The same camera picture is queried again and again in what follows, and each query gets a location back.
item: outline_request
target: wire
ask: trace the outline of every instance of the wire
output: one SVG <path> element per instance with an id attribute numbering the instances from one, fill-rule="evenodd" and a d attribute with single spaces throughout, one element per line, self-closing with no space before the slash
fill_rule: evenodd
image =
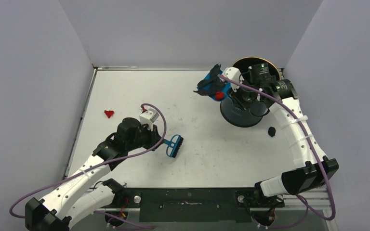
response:
<path id="1" fill-rule="evenodd" d="M 162 133 L 161 139 L 160 139 L 160 140 L 159 140 L 159 141 L 158 141 L 154 146 L 152 146 L 151 148 L 149 148 L 149 149 L 147 149 L 147 150 L 145 150 L 145 151 L 142 151 L 142 152 L 140 152 L 140 153 L 133 154 L 133 155 L 128 155 L 128 156 L 119 157 L 119 158 L 116 158 L 116 159 L 112 159 L 112 160 L 104 161 L 104 162 L 102 162 L 102 163 L 100 163 L 100 164 L 97 164 L 97 165 L 95 165 L 95 166 L 93 166 L 93 167 L 90 167 L 90 168 L 86 169 L 86 171 L 91 171 L 91 170 L 93 170 L 93 169 L 95 169 L 95 168 L 98 168 L 98 167 L 100 167 L 100 166 L 108 165 L 108 164 L 110 164 L 110 163 L 117 162 L 117 161 L 120 161 L 120 160 L 125 160 L 125 159 L 128 159 L 128 158 L 133 158 L 133 157 L 136 157 L 136 156 L 139 156 L 139 155 L 143 155 L 143 154 L 145 154 L 145 153 L 148 153 L 148 152 L 150 152 L 150 151 L 152 151 L 152 150 L 156 149 L 156 148 L 157 148 L 157 147 L 158 147 L 158 146 L 159 146 L 159 145 L 164 141 L 165 134 L 167 133 L 167 121 L 165 120 L 164 115 L 162 114 L 162 112 L 161 112 L 161 111 L 160 111 L 156 106 L 154 106 L 154 105 L 152 105 L 152 104 L 149 104 L 149 103 L 143 103 L 143 104 L 141 105 L 141 107 L 143 108 L 144 106 L 150 106 L 150 107 L 154 108 L 154 109 L 155 109 L 155 110 L 156 110 L 156 111 L 161 115 L 162 122 L 164 123 L 164 132 Z M 22 215 L 19 215 L 19 214 L 14 213 L 13 209 L 15 208 L 15 206 L 16 206 L 17 204 L 19 204 L 21 201 L 25 200 L 26 198 L 28 198 L 28 197 L 30 197 L 30 196 L 32 196 L 32 195 L 34 195 L 34 194 L 36 194 L 36 193 L 39 193 L 39 192 L 41 192 L 41 191 L 43 191 L 43 190 L 46 190 L 46 189 L 49 189 L 49 188 L 51 188 L 51 187 L 58 186 L 58 185 L 60 185 L 60 184 L 63 184 L 63 183 L 65 183 L 65 182 L 68 182 L 68 181 L 70 181 L 70 180 L 72 180 L 72 179 L 75 179 L 75 178 L 77 178 L 77 177 L 79 177 L 79 176 L 81 176 L 81 175 L 83 175 L 83 172 L 79 172 L 79 173 L 77 173 L 76 175 L 73 175 L 73 176 L 71 176 L 71 177 L 69 177 L 69 178 L 66 178 L 66 179 L 61 180 L 61 181 L 59 181 L 59 182 L 56 182 L 56 183 L 53 183 L 53 184 L 47 185 L 47 186 L 42 187 L 42 188 L 40 188 L 40 189 L 36 189 L 35 191 L 30 192 L 30 193 L 28 193 L 28 194 L 26 194 L 26 195 L 22 196 L 21 198 L 17 199 L 13 205 L 11 205 L 11 207 L 9 208 L 9 214 L 11 214 L 13 217 L 16 217 L 16 218 L 25 218 L 25 216 L 22 216 Z"/>
<path id="2" fill-rule="evenodd" d="M 223 75 L 218 75 L 219 78 L 221 79 L 224 79 L 225 81 L 228 81 L 230 83 L 233 83 L 233 84 L 236 84 L 238 86 L 240 86 L 241 88 L 245 88 L 245 89 L 248 89 L 248 90 L 251 90 L 253 91 L 254 93 L 257 93 L 257 94 L 260 94 L 268 99 L 270 99 L 271 101 L 279 104 L 280 106 L 282 106 L 294 119 L 298 119 L 298 117 L 296 116 L 296 114 L 288 108 L 288 106 L 286 106 L 285 104 L 283 104 L 281 101 L 279 101 L 278 99 L 274 98 L 273 96 L 271 95 L 268 95 L 262 91 L 259 91 L 257 89 L 254 89 L 252 87 L 249 87 L 249 86 L 246 86 L 244 84 L 240 84 L 236 81 L 233 81 L 231 79 L 228 79 L 226 78 L 225 76 Z M 335 214 L 336 214 L 336 211 L 335 211 L 335 202 L 334 202 L 334 197 L 332 196 L 332 190 L 331 190 L 331 185 L 330 185 L 330 181 L 328 180 L 328 177 L 327 177 L 327 173 L 323 167 L 323 164 L 320 160 L 320 158 L 318 157 L 317 155 L 317 152 L 316 152 L 316 149 L 313 145 L 313 143 L 311 142 L 310 138 L 309 138 L 309 135 L 308 135 L 308 132 L 307 130 L 305 129 L 304 127 L 304 124 L 302 123 L 302 121 L 298 120 L 298 125 L 300 126 L 301 130 L 303 131 L 304 133 L 304 136 L 307 137 L 306 140 L 307 140 L 307 143 L 308 145 L 310 146 L 310 150 L 313 152 L 313 155 L 314 155 L 314 158 L 317 160 L 317 164 L 318 166 L 320 167 L 320 170 L 321 170 L 321 174 L 323 175 L 323 179 L 325 181 L 325 184 L 327 186 L 327 192 L 328 192 L 328 196 L 330 198 L 330 203 L 331 203 L 331 216 L 330 217 L 326 217 L 324 216 L 323 214 L 317 212 L 313 207 L 311 207 L 306 201 L 302 200 L 301 198 L 305 199 L 304 197 L 300 196 L 299 195 L 296 195 L 297 198 L 299 198 L 300 201 L 302 201 L 302 203 L 308 208 L 310 209 L 311 211 L 313 211 L 317 216 L 319 216 L 320 218 L 324 219 L 324 220 L 333 220 L 335 218 Z"/>
<path id="3" fill-rule="evenodd" d="M 269 114 L 270 113 L 270 109 L 267 109 L 267 111 L 263 114 L 263 115 L 255 115 L 254 113 L 252 113 L 251 111 L 249 111 L 250 112 L 250 114 L 252 115 L 252 116 L 255 116 L 255 117 L 263 117 L 263 116 L 266 116 L 267 114 Z"/>
<path id="4" fill-rule="evenodd" d="M 93 186 L 92 188 L 89 188 L 89 189 L 92 189 L 92 190 L 94 191 L 95 189 L 97 189 L 97 188 L 96 188 L 97 184 L 99 184 L 99 183 L 103 183 L 103 182 L 104 182 L 104 181 L 102 181 L 102 180 L 101 180 L 101 181 L 99 181 L 99 182 L 95 183 L 95 184 L 94 184 L 94 186 Z"/>
<path id="5" fill-rule="evenodd" d="M 147 230 L 153 230 L 153 229 L 155 229 L 155 228 L 154 228 L 154 227 L 152 227 L 152 226 L 145 226 L 145 225 L 142 225 L 142 224 L 134 223 L 134 222 L 129 221 L 129 220 L 124 220 L 124 219 L 119 218 L 119 217 L 117 217 L 117 216 L 115 216 L 115 215 L 109 214 L 109 213 L 107 213 L 107 212 L 105 212 L 105 211 L 97 210 L 97 211 L 95 211 L 94 213 L 98 213 L 98 214 L 103 214 L 103 215 L 109 216 L 109 217 L 111 217 L 111 218 L 114 218 L 114 219 L 120 220 L 120 221 L 125 222 L 125 223 L 127 223 L 127 224 L 130 224 L 130 225 L 133 225 L 133 226 L 139 227 L 139 228 L 141 228 L 141 229 L 147 229 Z"/>

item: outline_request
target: white table surface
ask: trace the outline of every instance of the white table surface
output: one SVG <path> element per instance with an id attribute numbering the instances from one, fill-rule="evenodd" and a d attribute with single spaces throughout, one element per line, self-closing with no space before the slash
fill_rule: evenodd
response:
<path id="1" fill-rule="evenodd" d="M 114 178 L 128 187 L 252 187 L 294 169 L 283 134 L 267 134 L 270 126 L 280 130 L 272 115 L 252 128 L 238 128 L 223 119 L 218 102 L 193 92 L 207 73 L 98 71 L 68 173 L 74 173 L 123 118 L 139 119 L 141 103 L 157 106 L 167 120 L 167 138 L 180 134 L 184 143 L 175 159 L 166 156 L 162 145 L 125 160 L 103 180 Z M 104 110 L 115 114 L 108 119 Z M 156 124 L 162 134 L 160 118 Z"/>

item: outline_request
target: gray wall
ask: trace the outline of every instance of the gray wall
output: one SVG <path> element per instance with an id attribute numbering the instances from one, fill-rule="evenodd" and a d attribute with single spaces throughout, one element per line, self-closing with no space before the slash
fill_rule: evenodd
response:
<path id="1" fill-rule="evenodd" d="M 341 230 L 370 230 L 370 1 L 324 0 L 285 76 L 317 141 L 340 169 L 332 179 Z"/>
<path id="2" fill-rule="evenodd" d="M 60 0 L 95 66 L 284 67 L 322 0 Z"/>
<path id="3" fill-rule="evenodd" d="M 9 206 L 64 173 L 92 74 L 57 0 L 0 0 L 0 231 L 25 230 Z"/>

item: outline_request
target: red object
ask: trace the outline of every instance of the red object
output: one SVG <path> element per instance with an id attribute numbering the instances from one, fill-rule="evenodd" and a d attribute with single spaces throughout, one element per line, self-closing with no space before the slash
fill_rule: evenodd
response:
<path id="1" fill-rule="evenodd" d="M 218 100 L 218 101 L 222 100 L 224 97 L 225 97 L 225 94 L 221 91 L 218 91 L 218 92 L 215 93 L 215 99 Z"/>
<path id="2" fill-rule="evenodd" d="M 107 111 L 107 110 L 104 110 L 104 114 L 110 119 L 110 117 L 112 115 L 114 115 L 114 111 Z"/>

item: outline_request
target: screw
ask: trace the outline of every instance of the screw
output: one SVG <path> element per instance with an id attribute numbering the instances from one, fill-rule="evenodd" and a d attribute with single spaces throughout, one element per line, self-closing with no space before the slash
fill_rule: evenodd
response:
<path id="1" fill-rule="evenodd" d="M 140 203 L 140 201 L 141 201 L 141 197 L 140 197 L 140 196 L 135 196 L 135 197 L 134 197 L 134 202 L 135 202 L 136 204 Z"/>
<path id="2" fill-rule="evenodd" d="M 240 202 L 240 203 L 243 203 L 243 200 L 245 199 L 245 196 L 244 195 L 240 195 L 240 196 L 238 196 L 238 201 Z"/>

